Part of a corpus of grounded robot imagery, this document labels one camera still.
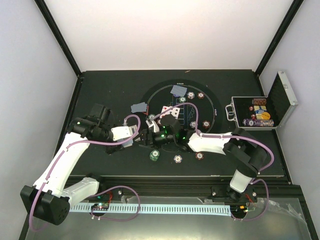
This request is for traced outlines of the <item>green chip stack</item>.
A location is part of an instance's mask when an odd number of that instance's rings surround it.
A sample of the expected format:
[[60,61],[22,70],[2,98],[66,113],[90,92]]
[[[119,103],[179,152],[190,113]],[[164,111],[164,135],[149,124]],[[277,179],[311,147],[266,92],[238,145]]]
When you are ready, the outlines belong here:
[[156,162],[160,157],[160,152],[158,150],[153,150],[149,154],[149,158],[151,161]]

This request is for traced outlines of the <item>blue-backed playing card deck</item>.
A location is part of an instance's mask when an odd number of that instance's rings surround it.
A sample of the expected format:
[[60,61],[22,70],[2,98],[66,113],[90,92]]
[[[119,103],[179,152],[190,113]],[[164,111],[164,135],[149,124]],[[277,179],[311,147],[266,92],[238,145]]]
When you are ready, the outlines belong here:
[[125,133],[126,135],[123,135],[124,138],[120,138],[117,140],[117,142],[123,142],[122,143],[122,146],[124,148],[127,148],[127,147],[131,147],[134,143],[134,140],[131,139],[131,140],[128,140],[128,138],[130,138],[132,135],[135,134],[135,132],[137,131],[138,129],[138,126],[137,125],[131,125],[131,126],[127,126],[127,128],[125,129]]

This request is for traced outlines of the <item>green chips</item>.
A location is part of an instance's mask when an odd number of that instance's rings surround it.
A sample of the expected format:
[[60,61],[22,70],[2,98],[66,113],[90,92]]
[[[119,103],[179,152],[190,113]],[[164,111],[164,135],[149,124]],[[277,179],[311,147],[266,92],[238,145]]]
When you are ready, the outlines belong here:
[[153,120],[155,118],[155,115],[154,114],[150,114],[149,116],[148,116],[148,119],[149,120]]
[[187,101],[187,99],[184,96],[179,98],[180,103],[185,103],[186,101]]

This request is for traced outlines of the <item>red triangular all-in button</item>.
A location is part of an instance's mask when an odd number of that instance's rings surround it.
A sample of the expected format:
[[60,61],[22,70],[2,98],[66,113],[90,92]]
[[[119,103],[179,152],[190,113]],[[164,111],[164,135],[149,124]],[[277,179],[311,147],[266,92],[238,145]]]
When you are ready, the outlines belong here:
[[146,111],[142,112],[144,115],[148,116],[149,115],[149,106],[146,107]]

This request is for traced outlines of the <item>dealt cards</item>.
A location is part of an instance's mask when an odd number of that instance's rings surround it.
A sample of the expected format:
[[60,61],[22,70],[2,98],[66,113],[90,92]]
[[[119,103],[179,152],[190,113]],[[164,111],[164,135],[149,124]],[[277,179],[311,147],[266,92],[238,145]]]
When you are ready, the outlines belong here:
[[184,97],[185,94],[187,93],[187,88],[184,86],[180,86],[180,85],[174,85],[170,91],[170,93],[172,95],[178,95],[180,97]]
[[145,102],[140,102],[130,106],[132,113],[145,113],[148,105]]

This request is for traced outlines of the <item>red chip stack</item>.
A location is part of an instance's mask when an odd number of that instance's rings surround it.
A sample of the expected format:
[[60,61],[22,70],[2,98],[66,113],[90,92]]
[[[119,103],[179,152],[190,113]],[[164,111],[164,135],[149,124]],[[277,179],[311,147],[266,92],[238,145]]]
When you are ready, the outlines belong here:
[[203,160],[203,159],[204,159],[204,155],[203,155],[202,152],[197,152],[197,153],[195,154],[195,158],[196,158],[197,160]]

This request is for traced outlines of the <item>red chips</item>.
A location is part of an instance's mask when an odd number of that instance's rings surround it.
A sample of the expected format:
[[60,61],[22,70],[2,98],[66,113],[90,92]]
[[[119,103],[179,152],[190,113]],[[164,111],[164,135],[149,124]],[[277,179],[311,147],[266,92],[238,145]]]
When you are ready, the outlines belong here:
[[205,129],[208,129],[211,126],[211,123],[209,121],[203,121],[202,123],[202,127]]
[[205,95],[204,95],[203,92],[199,92],[199,93],[197,94],[197,97],[198,97],[199,99],[203,99],[203,98],[205,97]]

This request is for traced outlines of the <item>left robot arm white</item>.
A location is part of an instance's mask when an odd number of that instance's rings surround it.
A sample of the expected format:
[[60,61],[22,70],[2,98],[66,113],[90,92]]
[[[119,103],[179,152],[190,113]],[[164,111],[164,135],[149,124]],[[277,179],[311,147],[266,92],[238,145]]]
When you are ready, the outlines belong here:
[[125,118],[122,126],[109,126],[104,117],[89,115],[74,119],[47,169],[32,186],[25,185],[20,192],[31,230],[35,229],[34,218],[57,226],[81,201],[90,197],[101,200],[107,195],[107,186],[93,177],[84,177],[70,187],[65,185],[90,145],[120,147],[138,135],[141,123],[138,122],[136,130],[132,131],[127,121]]

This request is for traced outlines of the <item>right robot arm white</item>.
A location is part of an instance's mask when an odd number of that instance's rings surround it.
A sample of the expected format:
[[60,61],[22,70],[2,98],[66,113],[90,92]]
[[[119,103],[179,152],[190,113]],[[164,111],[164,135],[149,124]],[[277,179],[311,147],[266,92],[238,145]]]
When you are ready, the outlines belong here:
[[214,134],[189,129],[170,130],[165,127],[158,132],[144,129],[138,136],[140,145],[153,149],[174,143],[181,151],[194,152],[197,157],[204,152],[226,156],[235,166],[235,172],[226,189],[227,198],[234,203],[246,195],[247,186],[254,183],[258,173],[272,165],[275,160],[269,147],[242,128]]

